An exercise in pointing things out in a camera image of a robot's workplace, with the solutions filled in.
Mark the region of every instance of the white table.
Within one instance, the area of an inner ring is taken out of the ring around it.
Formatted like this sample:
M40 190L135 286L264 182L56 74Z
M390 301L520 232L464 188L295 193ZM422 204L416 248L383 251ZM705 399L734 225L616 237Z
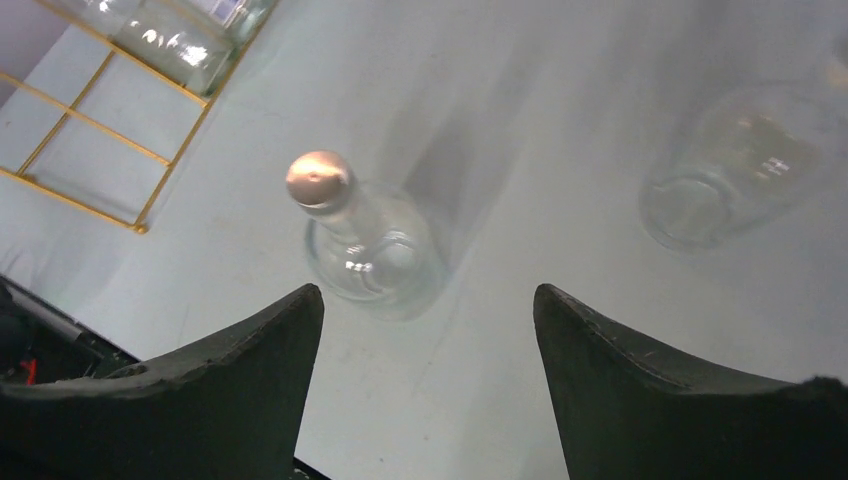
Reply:
M801 76L848 18L838 0L714 3L284 1L150 233L0 180L0 267L150 358L313 281L283 184L298 154L405 183L450 212L456 272L403 325L326 292L297 455L335 480L566 478L531 315L542 282L721 364L848 378L848 189L694 257L639 223L675 122L741 82ZM136 126L176 120L157 122Z

